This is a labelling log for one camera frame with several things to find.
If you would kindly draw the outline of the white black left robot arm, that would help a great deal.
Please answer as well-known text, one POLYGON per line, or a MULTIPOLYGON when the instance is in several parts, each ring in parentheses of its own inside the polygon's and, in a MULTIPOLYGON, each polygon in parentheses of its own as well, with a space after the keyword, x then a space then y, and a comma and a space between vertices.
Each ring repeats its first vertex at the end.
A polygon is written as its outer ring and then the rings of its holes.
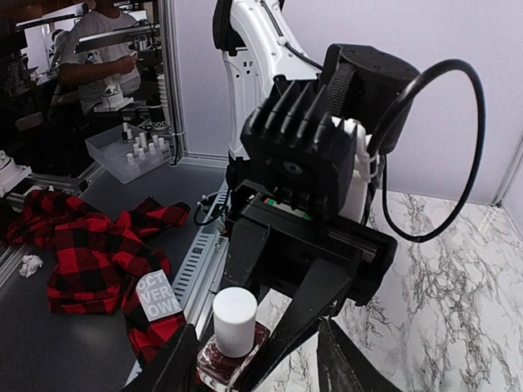
POLYGON ((367 305, 396 240, 367 226, 380 163, 403 120, 369 150, 378 116, 418 71, 370 46, 333 44, 310 60, 280 1, 220 1, 212 27, 230 88, 233 133, 226 181, 229 250, 221 287, 291 298, 269 339, 230 387, 254 391, 295 349, 318 339, 322 391, 395 386, 335 323, 346 301, 367 305))

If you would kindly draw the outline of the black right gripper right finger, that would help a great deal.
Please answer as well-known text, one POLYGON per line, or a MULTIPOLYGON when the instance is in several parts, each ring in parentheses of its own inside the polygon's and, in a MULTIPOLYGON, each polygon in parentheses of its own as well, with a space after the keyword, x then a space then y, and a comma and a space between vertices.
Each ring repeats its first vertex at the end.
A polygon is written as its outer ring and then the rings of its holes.
POLYGON ((399 392, 333 320, 320 323, 317 347, 320 391, 399 392))

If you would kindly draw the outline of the white nail polish cap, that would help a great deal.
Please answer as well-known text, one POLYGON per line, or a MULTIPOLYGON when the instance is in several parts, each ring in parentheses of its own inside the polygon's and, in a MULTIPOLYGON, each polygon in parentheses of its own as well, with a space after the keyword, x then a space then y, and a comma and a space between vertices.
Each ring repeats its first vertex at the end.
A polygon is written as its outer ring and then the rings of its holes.
POLYGON ((232 359, 247 355, 254 345, 255 296, 242 287, 225 288, 216 294, 212 312, 217 349, 232 359))

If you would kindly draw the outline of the red black plaid sleeve forearm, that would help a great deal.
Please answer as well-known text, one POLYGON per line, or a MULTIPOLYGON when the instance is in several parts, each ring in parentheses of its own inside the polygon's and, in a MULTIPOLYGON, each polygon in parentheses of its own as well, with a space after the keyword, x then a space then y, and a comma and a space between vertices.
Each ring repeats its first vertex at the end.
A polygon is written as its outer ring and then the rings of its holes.
POLYGON ((151 250, 145 238, 183 226, 190 207, 164 207, 146 198, 111 220, 80 198, 35 190, 6 234, 9 245, 50 249, 56 266, 47 281, 49 310, 58 314, 113 314, 121 310, 127 337, 145 367, 186 324, 180 310, 154 317, 145 311, 145 294, 136 286, 150 273, 168 277, 171 263, 164 251, 151 250))

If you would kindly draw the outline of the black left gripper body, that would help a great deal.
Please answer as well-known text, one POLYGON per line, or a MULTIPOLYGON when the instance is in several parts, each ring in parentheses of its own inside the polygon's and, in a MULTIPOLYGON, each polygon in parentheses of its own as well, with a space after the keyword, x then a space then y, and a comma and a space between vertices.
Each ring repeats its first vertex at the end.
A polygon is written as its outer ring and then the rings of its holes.
POLYGON ((346 266, 351 283, 342 297, 367 305, 380 288, 395 258, 398 242, 389 234, 337 216, 326 222, 299 210, 278 206, 249 183, 228 187, 226 218, 230 241, 233 225, 247 218, 266 226, 269 238, 258 261, 262 284, 292 297, 318 259, 346 266))

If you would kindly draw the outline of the red glitter nail polish bottle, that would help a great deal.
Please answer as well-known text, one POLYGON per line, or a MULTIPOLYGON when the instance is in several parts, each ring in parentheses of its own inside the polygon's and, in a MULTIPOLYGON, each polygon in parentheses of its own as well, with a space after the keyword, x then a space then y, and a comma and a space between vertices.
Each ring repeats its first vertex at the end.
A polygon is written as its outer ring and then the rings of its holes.
POLYGON ((270 330, 256 323, 252 350, 241 358, 233 359, 218 350, 216 337, 212 336, 197 357, 199 379, 213 391, 239 391, 245 373, 269 337, 270 330))

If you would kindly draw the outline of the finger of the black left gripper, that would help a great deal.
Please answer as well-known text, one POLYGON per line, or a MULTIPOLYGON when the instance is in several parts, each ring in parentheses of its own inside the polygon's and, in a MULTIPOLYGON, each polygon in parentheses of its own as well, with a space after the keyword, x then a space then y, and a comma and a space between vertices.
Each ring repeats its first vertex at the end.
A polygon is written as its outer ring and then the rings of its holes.
POLYGON ((270 230, 247 218, 233 225, 220 289, 243 287, 256 298, 264 298, 269 288, 262 284, 258 261, 266 247, 270 230))
POLYGON ((314 335, 320 317, 346 292, 351 280, 346 266, 323 259, 315 261, 270 339, 244 373, 239 389, 254 391, 293 350, 314 335))

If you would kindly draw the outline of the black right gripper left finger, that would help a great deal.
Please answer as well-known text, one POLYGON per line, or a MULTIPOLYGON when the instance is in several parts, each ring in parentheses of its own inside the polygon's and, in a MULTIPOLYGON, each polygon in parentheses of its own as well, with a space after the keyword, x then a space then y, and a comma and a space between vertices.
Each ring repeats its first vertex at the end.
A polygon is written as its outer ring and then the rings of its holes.
POLYGON ((196 391, 198 341, 193 325, 180 327, 138 377, 124 387, 127 392, 196 391))

